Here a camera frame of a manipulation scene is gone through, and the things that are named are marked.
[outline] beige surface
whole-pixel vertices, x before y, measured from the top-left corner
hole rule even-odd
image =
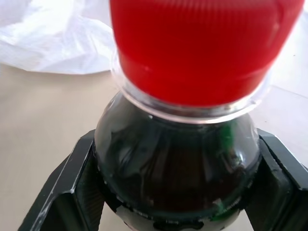
[[[308,165],[305,20],[276,63],[274,87],[251,115],[259,128],[279,136]],[[18,229],[47,177],[78,138],[96,127],[116,92],[109,73],[63,76],[0,66],[0,231]],[[102,224],[102,231],[128,231],[107,207]],[[226,230],[252,229],[242,213]]]

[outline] plastic bag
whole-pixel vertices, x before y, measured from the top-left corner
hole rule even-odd
[[[108,0],[0,0],[0,63],[27,71],[110,69],[115,49]]]

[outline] dark liquid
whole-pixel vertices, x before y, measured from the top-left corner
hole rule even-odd
[[[239,209],[259,163],[257,140],[247,115],[211,125],[175,123],[121,95],[95,134],[108,189],[142,216],[172,221]]]

